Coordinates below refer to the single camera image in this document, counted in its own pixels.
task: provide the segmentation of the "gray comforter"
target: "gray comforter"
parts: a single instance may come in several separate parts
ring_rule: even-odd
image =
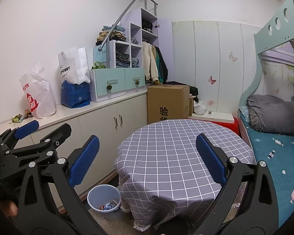
[[[247,99],[252,128],[260,132],[294,135],[294,102],[271,95]]]

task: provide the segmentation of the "blue shopping bag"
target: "blue shopping bag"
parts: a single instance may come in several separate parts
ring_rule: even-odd
[[[70,84],[66,80],[61,85],[61,104],[71,109],[90,104],[89,83]]]

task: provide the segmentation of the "trash can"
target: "trash can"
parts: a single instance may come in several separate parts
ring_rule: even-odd
[[[100,210],[100,206],[109,204],[112,200],[118,204],[109,210]],[[112,185],[101,184],[91,189],[87,195],[87,201],[90,207],[99,212],[104,218],[116,221],[123,216],[121,208],[120,191]]]

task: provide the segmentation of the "white plastic bag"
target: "white plastic bag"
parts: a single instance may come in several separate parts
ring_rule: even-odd
[[[194,113],[196,115],[201,116],[201,115],[203,115],[206,112],[206,110],[207,110],[206,109],[206,106],[204,105],[204,103],[202,102],[202,100],[199,99],[199,102],[198,103],[196,103],[194,101]]]
[[[57,111],[51,85],[40,63],[35,65],[31,73],[24,74],[20,82],[33,117],[46,118]]]
[[[85,48],[70,48],[58,54],[61,82],[70,84],[90,83]]]

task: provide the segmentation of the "gray tablecloth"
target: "gray tablecloth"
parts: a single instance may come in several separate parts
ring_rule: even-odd
[[[243,163],[255,163],[251,148],[233,131],[206,121],[167,120],[147,125],[119,146],[115,168],[121,197],[145,230],[180,215],[196,224],[218,195],[198,151],[204,133],[214,146]]]

